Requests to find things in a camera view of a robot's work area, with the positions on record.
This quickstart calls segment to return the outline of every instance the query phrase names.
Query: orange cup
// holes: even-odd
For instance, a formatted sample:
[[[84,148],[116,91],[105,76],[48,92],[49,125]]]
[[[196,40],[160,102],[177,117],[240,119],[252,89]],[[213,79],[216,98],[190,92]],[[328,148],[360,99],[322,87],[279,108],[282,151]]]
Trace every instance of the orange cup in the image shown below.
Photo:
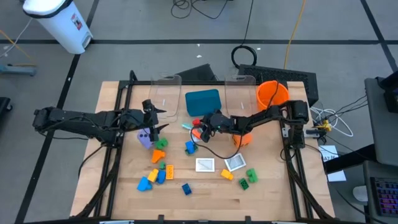
[[[279,105],[289,100],[289,91],[285,86],[278,83],[277,81],[267,81],[262,83],[257,88],[256,98],[257,98],[257,108],[259,111],[267,109],[269,100],[274,95],[277,85],[278,91],[276,92],[274,98],[271,101],[271,105]]]

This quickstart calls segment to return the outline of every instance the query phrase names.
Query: gray floor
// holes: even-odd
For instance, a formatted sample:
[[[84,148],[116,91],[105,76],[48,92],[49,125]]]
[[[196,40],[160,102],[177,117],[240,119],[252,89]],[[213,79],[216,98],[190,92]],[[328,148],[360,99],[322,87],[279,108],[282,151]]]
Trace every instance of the gray floor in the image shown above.
[[[93,0],[75,0],[87,18]],[[398,40],[398,2],[367,0],[386,40]],[[289,39],[300,10],[300,1],[254,1],[248,39]],[[217,20],[197,12],[186,19],[170,15],[172,0],[99,0],[91,31],[95,39],[242,39],[249,1],[229,2]],[[222,0],[198,2],[206,13],[216,14]],[[16,0],[0,2],[0,29],[15,39],[28,21]],[[33,21],[21,39],[53,39]],[[300,40],[377,40],[372,25],[358,0],[308,0],[296,35]],[[31,124],[36,108],[55,106],[69,71],[73,55],[57,44],[20,44],[36,60],[35,77],[0,75],[0,96],[12,98],[14,110],[7,115],[0,133],[0,223],[13,223],[24,197],[44,138]],[[94,111],[101,82],[127,79],[131,69],[139,80],[149,80],[162,72],[177,73],[209,63],[217,77],[237,73],[230,61],[236,44],[94,44],[82,54],[65,102],[65,110]],[[282,68],[286,45],[252,44],[258,65]],[[389,45],[398,60],[398,45]],[[238,51],[236,60],[251,63],[251,55]],[[27,63],[18,50],[0,63]],[[364,95],[367,77],[392,73],[380,44],[376,45],[292,45],[288,69],[315,72],[320,102],[337,109]],[[331,136],[353,148],[373,142],[367,108],[344,115],[353,138],[332,132]],[[84,141],[58,141],[51,144],[37,184],[26,222],[66,218],[77,183],[77,170],[83,160]],[[341,152],[347,149],[337,145]],[[348,181],[333,184],[350,201],[352,188],[363,184],[361,167],[346,170]],[[331,188],[336,216],[342,220],[364,221]]]

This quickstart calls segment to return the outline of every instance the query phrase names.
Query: wooden table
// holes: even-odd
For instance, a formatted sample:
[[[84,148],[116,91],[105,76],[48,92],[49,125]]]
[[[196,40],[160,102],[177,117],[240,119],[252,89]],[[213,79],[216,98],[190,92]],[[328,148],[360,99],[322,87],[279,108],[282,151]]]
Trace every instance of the wooden table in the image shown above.
[[[96,112],[113,110],[117,87],[118,82],[103,82]],[[225,108],[224,86],[183,85],[178,118],[161,132],[160,136],[169,141],[164,161],[174,165],[174,180],[166,180],[163,185],[154,184],[150,191],[138,191],[136,188],[141,177],[148,176],[159,165],[150,162],[151,151],[141,146],[136,131],[126,134],[113,219],[156,220],[159,214],[163,214],[166,220],[244,220],[246,215],[250,215],[252,220],[295,220],[286,164],[279,157],[283,145],[277,121],[253,129],[252,143],[241,149],[247,166],[234,171],[233,180],[220,176],[226,165],[219,158],[215,158],[216,172],[195,172],[196,157],[214,156],[203,148],[199,148],[194,156],[187,156],[184,152],[185,142],[190,138],[181,124],[190,123],[193,119],[187,114],[185,94],[214,88],[219,89],[222,107]],[[288,82],[288,88],[291,100],[307,100],[303,83]],[[141,110],[141,102],[148,98],[149,89],[147,85],[133,86],[130,108]],[[306,139],[306,144],[318,147],[314,139]],[[97,140],[89,140],[85,156],[98,146]],[[216,134],[207,146],[222,156],[231,155],[236,150],[228,134]],[[80,212],[98,189],[104,154],[105,149],[88,160],[82,168],[71,215]],[[309,190],[326,212],[334,216],[320,153],[308,147],[302,149],[302,159]],[[249,168],[255,168],[259,182],[249,183],[249,188],[244,191],[238,180],[246,177],[245,171]],[[192,189],[189,196],[185,196],[181,188],[185,183],[189,183]],[[305,217],[302,195],[297,189],[301,213]],[[106,192],[101,214],[104,214],[107,198]]]

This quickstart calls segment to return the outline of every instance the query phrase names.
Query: keyboard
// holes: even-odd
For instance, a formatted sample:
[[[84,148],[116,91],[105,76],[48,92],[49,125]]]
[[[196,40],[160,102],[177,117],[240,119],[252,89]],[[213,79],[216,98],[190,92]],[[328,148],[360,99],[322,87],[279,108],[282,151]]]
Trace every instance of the keyboard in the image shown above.
[[[282,84],[286,82],[303,82],[305,92],[307,93],[308,104],[312,106],[318,101],[318,85],[315,73],[240,65],[239,75],[253,76],[258,84],[271,80],[278,80]]]
[[[398,179],[371,177],[371,185],[377,213],[398,217]]]

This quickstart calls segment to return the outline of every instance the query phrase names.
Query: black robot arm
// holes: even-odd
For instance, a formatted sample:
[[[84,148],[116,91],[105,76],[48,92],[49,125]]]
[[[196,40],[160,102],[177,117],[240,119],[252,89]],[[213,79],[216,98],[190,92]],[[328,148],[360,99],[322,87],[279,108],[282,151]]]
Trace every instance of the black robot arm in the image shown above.
[[[155,128],[159,123],[157,113],[165,111],[155,108],[150,100],[142,102],[144,112],[136,109],[101,111],[98,113],[84,113],[65,111],[48,107],[35,111],[33,127],[44,133],[50,130],[64,130],[71,133],[96,138],[106,146],[114,146],[117,136],[138,129],[149,128],[151,141],[159,140],[159,133],[163,126]]]
[[[201,120],[201,138],[208,142],[212,133],[230,133],[245,135],[253,128],[270,121],[281,121],[290,126],[289,142],[299,148],[304,147],[303,126],[308,123],[308,106],[302,100],[286,101],[281,105],[272,105],[268,110],[251,116],[231,116],[227,118],[220,110],[205,115]]]

